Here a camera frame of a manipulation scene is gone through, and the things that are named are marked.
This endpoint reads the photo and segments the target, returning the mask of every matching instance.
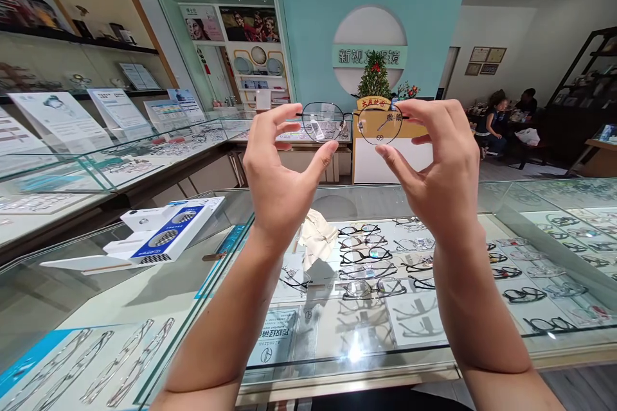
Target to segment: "plastic bag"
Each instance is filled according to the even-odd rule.
[[[537,146],[540,142],[538,131],[535,128],[527,128],[515,133],[516,138],[521,140],[527,146]]]

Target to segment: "hand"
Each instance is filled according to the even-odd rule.
[[[319,178],[339,146],[336,141],[325,143],[302,173],[283,167],[276,150],[288,151],[291,144],[275,139],[301,128],[300,123],[286,121],[301,111],[302,104],[285,104],[255,116],[244,155],[243,164],[255,208],[253,229],[277,252],[285,250],[304,221]]]
[[[478,222],[479,150],[465,113],[457,100],[407,100],[397,103],[412,123],[422,123],[429,134],[413,144],[433,144],[433,163],[415,171],[394,147],[376,151],[400,181],[413,212],[441,247],[456,249],[465,238],[474,244],[484,238]]]

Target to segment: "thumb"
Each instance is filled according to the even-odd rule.
[[[311,183],[319,183],[321,174],[330,165],[330,162],[332,162],[332,155],[338,147],[339,143],[334,140],[322,145],[313,156],[303,176]]]
[[[403,157],[399,150],[387,144],[375,147],[375,151],[384,158],[390,170],[396,175],[400,184],[404,187],[415,188],[422,177],[416,172]]]

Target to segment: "christmas tree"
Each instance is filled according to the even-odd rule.
[[[390,84],[388,83],[388,71],[386,70],[386,59],[375,50],[367,53],[368,62],[364,68],[364,75],[358,86],[358,97],[382,96],[390,99]]]

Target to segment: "display cabinet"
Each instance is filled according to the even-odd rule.
[[[15,379],[0,406],[80,335],[89,338],[75,347],[58,378],[93,342],[114,331],[112,343],[102,347],[105,360],[95,358],[55,404],[89,409],[80,397],[123,343],[137,335],[128,360],[93,398],[94,404],[105,404],[121,386],[125,369],[163,330],[151,361],[118,409],[151,404],[179,344],[234,265],[250,229],[247,190],[210,195],[225,196],[220,218],[208,222],[175,263],[96,277],[38,265],[100,252],[107,242],[128,236],[124,225],[115,225],[28,256],[1,273],[2,288],[10,294],[3,305],[7,322],[0,328],[3,368]],[[460,378],[432,284],[434,240],[413,218],[400,186],[321,187],[312,208],[333,234],[315,247],[310,233],[300,230],[285,252],[238,404]],[[613,180],[479,185],[478,219],[487,233],[487,258],[537,368],[617,359],[616,217]],[[356,249],[357,243],[346,241],[350,237],[344,234],[353,231],[347,227],[372,236],[371,254],[369,247]],[[364,297],[355,289],[376,284],[387,297]],[[148,335],[139,337],[150,321]],[[55,380],[36,391],[33,405]]]

